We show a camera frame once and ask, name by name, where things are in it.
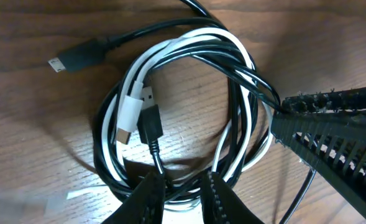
wooden table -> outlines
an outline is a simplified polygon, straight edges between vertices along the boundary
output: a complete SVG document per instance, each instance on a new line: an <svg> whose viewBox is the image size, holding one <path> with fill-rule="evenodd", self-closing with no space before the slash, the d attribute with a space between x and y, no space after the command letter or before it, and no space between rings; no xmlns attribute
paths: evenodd
<svg viewBox="0 0 366 224"><path fill-rule="evenodd" d="M366 86L366 1L201 2L238 36L282 99ZM93 164L90 124L99 104L143 50L189 27L135 40L110 53L106 63L75 73L55 73L48 59L92 37L190 15L177 0L0 1L0 195L46 198L101 184L81 166ZM226 81L193 59L152 75L165 132L161 157L171 174L201 169L211 160L226 123ZM265 122L261 111L258 127ZM137 135L130 147L124 151L127 160L151 163ZM279 222L307 171L289 149L273 144L234 190L265 223ZM88 194L45 218L43 212L25 212L12 223L100 223L118 205L107 192ZM13 213L1 207L0 216L8 215ZM201 212L165 213L164 220L201 223ZM317 175L291 223L366 221Z"/></svg>

tabletop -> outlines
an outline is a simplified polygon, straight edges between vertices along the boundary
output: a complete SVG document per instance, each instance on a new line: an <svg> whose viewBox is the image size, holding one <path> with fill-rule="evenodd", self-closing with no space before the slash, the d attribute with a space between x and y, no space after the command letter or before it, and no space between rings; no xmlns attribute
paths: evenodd
<svg viewBox="0 0 366 224"><path fill-rule="evenodd" d="M366 86L366 1L201 3L241 40L282 99ZM107 191L71 199L56 212L39 208L60 192L102 184L90 171L96 110L133 59L190 27L129 42L102 65L79 72L55 73L47 60L93 37L192 15L177 0L0 1L0 217L10 223L101 223L115 211L120 203ZM227 121L227 78L185 58L154 72L150 82L161 110L161 158L168 172L179 177L203 169ZM251 145L266 124L260 110ZM152 163L137 133L123 154L127 161ZM307 171L293 152L273 143L234 191L265 223L279 222ZM171 222L201 223L201 211L165 212L164 223ZM317 175L290 223L366 221Z"/></svg>

cable bundle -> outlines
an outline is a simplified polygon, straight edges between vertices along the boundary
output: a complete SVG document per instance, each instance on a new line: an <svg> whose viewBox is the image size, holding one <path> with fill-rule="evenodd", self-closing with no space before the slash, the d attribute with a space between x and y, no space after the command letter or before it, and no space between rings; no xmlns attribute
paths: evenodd
<svg viewBox="0 0 366 224"><path fill-rule="evenodd" d="M252 57L235 36L214 20L197 2L183 2L202 17L162 22L119 37L110 37L104 44L107 49L113 49L127 41L166 27L187 24L205 26L149 48L134 61L124 78L110 91L101 105L93 129L94 164L100 178L122 202L132 193L134 184L127 177L121 148L117 147L114 137L119 129L128 133L135 129L141 109L140 93L143 82L152 71L167 63L192 57L216 68L229 78L230 120L217 144L212 167L203 172L209 170L218 172L224 181L233 187L241 172L258 162L272 142L272 135L268 129L252 149L253 156L245 156L257 122L257 100L262 101L270 126L271 108L281 111L278 94L271 85L259 77ZM259 86L267 89L273 98L261 92ZM219 161L222 148L228 141L229 152ZM163 170L158 157L154 157L154 162L158 164L158 169ZM195 208L200 203L201 175L202 173L199 173L181 185L174 185L170 180L165 192L165 209L179 212Z"/></svg>

wooden surface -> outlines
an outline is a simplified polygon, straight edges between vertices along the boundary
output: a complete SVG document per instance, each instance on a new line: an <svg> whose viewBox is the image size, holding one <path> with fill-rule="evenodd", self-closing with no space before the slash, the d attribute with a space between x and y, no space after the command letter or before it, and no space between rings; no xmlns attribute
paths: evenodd
<svg viewBox="0 0 366 224"><path fill-rule="evenodd" d="M281 98L366 86L366 1L201 2L238 36ZM177 0L0 1L0 195L47 198L101 184L80 165L93 164L90 122L101 100L143 50L188 28L128 43L106 63L76 73L55 73L48 59L91 37L190 15ZM165 132L162 159L173 174L202 168L226 123L226 78L184 59L157 71L151 82ZM130 146L124 149L128 160L151 163L137 136ZM234 190L265 223L279 222L307 170L290 150L273 144ZM10 204L2 204L0 217L19 214L6 209ZM43 200L31 205L34 211ZM60 212L43 217L37 209L11 223L100 223L118 205L107 192L88 194L68 201ZM165 213L164 220L201 223L201 213ZM317 175L290 223L366 221Z"/></svg>

brown wood grain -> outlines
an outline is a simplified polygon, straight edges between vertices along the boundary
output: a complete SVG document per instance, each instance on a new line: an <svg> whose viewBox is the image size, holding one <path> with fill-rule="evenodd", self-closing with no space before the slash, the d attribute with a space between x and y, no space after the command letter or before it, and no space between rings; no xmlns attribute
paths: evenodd
<svg viewBox="0 0 366 224"><path fill-rule="evenodd" d="M282 98L366 86L366 1L201 3L238 36ZM93 165L90 124L101 100L143 50L188 27L135 40L111 52L104 64L75 73L55 73L48 59L92 37L191 15L177 0L0 1L0 195L25 192L48 197L101 184L96 174L81 166ZM193 59L173 62L152 75L165 132L161 157L176 177L211 160L226 123L226 82L222 74ZM264 122L261 112L255 136L264 131ZM124 156L151 163L137 135ZM234 190L265 223L279 222L307 170L289 149L273 144L241 175ZM100 223L117 206L107 192L89 194L68 201L62 212L46 217L26 212L12 223ZM200 220L201 213L195 210L165 213L164 223ZM317 175L290 223L366 221Z"/></svg>

